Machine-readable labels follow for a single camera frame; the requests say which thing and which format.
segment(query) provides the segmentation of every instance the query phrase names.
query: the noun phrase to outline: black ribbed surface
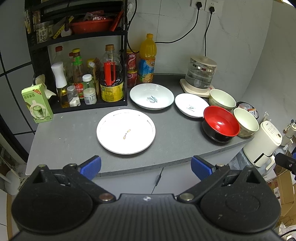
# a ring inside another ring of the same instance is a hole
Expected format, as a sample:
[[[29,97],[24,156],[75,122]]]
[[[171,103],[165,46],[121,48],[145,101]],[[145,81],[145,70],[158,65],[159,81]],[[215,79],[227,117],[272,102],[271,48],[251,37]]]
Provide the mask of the black ribbed surface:
[[[21,232],[14,241],[180,241],[281,240],[274,232],[238,235],[209,224],[192,204],[177,202],[173,195],[122,194],[114,203],[98,207],[94,215],[75,230],[53,236]]]

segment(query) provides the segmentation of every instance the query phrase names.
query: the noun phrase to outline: countertop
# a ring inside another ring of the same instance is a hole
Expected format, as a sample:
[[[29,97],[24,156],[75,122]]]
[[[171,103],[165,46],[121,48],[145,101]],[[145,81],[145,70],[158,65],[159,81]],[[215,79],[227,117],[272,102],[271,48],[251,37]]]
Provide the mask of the countertop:
[[[153,81],[169,88],[176,97],[183,93],[180,78],[184,76],[156,74]],[[97,140],[99,121],[106,114],[123,108],[139,110],[155,124],[155,140],[140,153],[118,155],[103,148]],[[182,114],[175,103],[153,111],[137,106],[130,98],[127,106],[55,114],[52,121],[38,125],[26,174],[30,175],[39,164],[46,164],[50,169],[61,169],[68,163],[81,164],[94,155],[102,159],[98,177],[141,172],[187,162],[193,155],[206,159],[252,139],[236,136],[228,143],[217,143],[206,136],[201,122],[201,119]]]

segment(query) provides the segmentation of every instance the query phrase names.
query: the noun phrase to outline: stacked can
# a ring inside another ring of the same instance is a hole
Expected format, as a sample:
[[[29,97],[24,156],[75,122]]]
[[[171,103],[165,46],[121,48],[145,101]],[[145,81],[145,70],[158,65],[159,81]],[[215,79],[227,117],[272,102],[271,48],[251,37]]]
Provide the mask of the stacked can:
[[[137,54],[133,53],[129,49],[127,53],[127,69],[128,69],[128,88],[133,88],[136,85],[138,70],[136,69],[136,57]]]

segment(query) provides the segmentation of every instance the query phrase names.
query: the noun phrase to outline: green box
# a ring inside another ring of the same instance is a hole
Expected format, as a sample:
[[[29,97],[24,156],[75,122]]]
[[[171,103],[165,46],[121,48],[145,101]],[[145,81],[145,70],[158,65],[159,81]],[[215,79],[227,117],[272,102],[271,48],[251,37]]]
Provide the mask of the green box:
[[[54,117],[42,84],[22,90],[22,97],[36,123],[51,121]]]

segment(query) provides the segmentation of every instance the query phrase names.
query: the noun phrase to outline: deep white plate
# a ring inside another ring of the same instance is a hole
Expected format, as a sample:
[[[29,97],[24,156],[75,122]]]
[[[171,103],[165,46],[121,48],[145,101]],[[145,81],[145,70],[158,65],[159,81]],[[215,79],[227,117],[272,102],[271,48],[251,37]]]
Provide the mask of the deep white plate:
[[[187,93],[177,95],[175,104],[184,115],[192,118],[202,118],[205,108],[209,106],[199,96]]]
[[[100,144],[123,155],[145,150],[155,138],[155,125],[144,113],[122,109],[105,115],[96,129]]]
[[[161,110],[174,102],[174,95],[168,88],[152,83],[136,85],[131,89],[130,97],[138,106],[148,110]]]

